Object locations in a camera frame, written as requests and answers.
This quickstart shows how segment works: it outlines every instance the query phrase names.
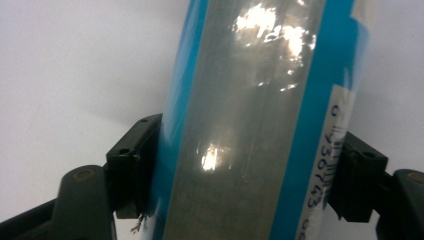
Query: screw hole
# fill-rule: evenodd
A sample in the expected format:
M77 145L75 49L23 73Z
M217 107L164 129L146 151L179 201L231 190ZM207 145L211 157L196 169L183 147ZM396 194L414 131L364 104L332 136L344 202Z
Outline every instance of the screw hole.
M94 171L93 169L85 168L75 173L73 177L75 181L82 182L94 176L95 173L96 171Z
M424 174L423 173L409 173L408 177L412 180L414 180L415 182L424 185Z
M126 153L129 153L129 152L130 152L130 150L128 148L123 148L123 149L119 150L119 154L126 154Z
M363 152L362 154L364 154L366 157L369 157L369 158L375 158L375 154L371 152Z

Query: blue label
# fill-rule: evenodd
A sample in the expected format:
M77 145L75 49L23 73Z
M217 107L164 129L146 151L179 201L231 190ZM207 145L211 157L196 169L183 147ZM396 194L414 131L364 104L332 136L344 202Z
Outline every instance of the blue label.
M165 227L207 5L207 0L192 0L184 24L170 86L171 95L168 96L166 104L168 109L165 110L162 120L158 158L151 188L150 214L154 213L157 218L153 239L162 239Z
M353 4L326 3L270 239L295 239L333 85L356 88L366 30L350 17Z

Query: white background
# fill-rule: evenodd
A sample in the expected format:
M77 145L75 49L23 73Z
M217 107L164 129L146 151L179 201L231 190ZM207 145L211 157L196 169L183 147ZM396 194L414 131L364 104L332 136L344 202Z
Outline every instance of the white background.
M0 0L0 221L162 112L188 0ZM424 171L424 2L382 1L350 131ZM328 208L320 239L376 239ZM139 239L118 221L120 239Z

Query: white wall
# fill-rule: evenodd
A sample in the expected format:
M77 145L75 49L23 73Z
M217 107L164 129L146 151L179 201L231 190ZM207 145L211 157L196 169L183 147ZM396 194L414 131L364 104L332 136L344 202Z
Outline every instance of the white wall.
M162 111L188 0L0 0L0 221ZM424 2L382 1L351 131L424 171ZM376 239L328 209L321 239ZM118 221L120 239L138 239Z

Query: cylindrical bottle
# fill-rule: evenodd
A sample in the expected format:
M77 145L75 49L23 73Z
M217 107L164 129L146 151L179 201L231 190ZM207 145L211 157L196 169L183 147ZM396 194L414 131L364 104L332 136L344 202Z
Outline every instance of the cylindrical bottle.
M316 236L355 98L364 9L191 1L146 223L154 239Z

